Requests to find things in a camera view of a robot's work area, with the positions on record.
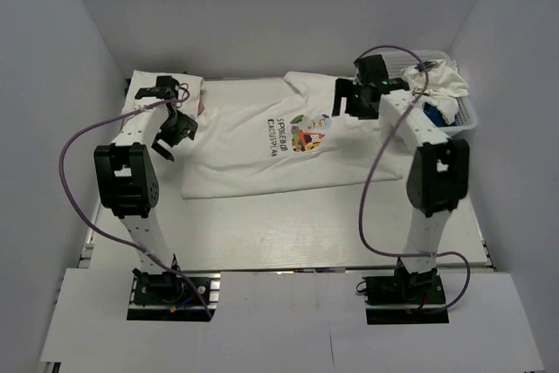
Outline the white cartoon print t-shirt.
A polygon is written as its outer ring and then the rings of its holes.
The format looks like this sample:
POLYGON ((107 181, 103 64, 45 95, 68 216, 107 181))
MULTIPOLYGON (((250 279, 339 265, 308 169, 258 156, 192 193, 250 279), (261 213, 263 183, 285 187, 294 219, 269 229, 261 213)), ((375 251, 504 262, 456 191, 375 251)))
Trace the white cartoon print t-shirt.
MULTIPOLYGON (((375 121, 332 116, 335 77, 289 72, 285 99, 207 107, 187 147, 185 200, 244 197, 364 183, 382 143, 375 121)), ((398 180, 383 155, 371 181, 398 180)))

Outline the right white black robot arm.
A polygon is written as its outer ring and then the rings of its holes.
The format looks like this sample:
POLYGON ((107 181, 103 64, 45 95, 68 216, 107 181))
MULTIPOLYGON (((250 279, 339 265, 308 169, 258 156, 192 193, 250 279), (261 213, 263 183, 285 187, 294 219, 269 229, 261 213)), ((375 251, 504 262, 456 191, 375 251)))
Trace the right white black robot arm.
POLYGON ((396 277, 396 295, 413 302, 423 295, 426 283, 423 274, 436 269, 436 257, 447 256, 438 251, 446 222, 468 190, 470 148, 463 140, 453 140, 434 125, 419 107, 420 92, 384 91, 380 86, 359 86, 349 79, 335 82, 333 116, 341 113, 359 119, 377 118, 387 125, 381 146, 366 177, 359 207, 358 228, 364 237, 363 212, 370 181, 390 141, 398 137, 413 153, 406 181, 406 194, 412 207, 410 230, 404 250, 400 253, 370 251, 398 259, 405 273, 396 277))

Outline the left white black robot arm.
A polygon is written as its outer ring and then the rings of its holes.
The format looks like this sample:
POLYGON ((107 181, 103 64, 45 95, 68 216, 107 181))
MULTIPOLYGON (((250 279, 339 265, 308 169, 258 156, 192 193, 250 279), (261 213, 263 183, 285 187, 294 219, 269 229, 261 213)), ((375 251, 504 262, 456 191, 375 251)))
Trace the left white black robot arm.
POLYGON ((186 138, 192 140, 197 123, 174 105, 154 104, 137 107, 124 120, 119 134, 93 152, 100 201, 127 230, 126 244, 138 252, 140 273, 161 274, 155 280, 155 292, 164 301, 174 302, 183 296, 185 283, 174 273, 163 273, 176 272, 179 265, 155 213, 160 186, 150 153, 172 161, 168 148, 186 138))

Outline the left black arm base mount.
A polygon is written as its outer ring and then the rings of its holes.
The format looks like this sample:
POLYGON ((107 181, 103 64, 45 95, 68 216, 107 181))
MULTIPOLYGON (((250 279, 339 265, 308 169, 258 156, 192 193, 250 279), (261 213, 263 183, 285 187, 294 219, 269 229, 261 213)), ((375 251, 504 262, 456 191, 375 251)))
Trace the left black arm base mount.
POLYGON ((191 273, 190 285, 170 273, 142 273, 133 270, 134 279, 128 299, 128 321, 209 322, 217 309, 220 273, 191 273))

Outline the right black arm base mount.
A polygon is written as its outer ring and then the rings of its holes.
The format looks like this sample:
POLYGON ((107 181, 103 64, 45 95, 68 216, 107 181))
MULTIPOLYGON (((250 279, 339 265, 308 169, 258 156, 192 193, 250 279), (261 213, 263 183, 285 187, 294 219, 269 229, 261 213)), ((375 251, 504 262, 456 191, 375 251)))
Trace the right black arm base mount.
POLYGON ((356 292, 364 297, 369 326, 448 324, 445 290, 434 272, 430 281, 408 287, 404 278, 392 275, 363 277, 356 292))

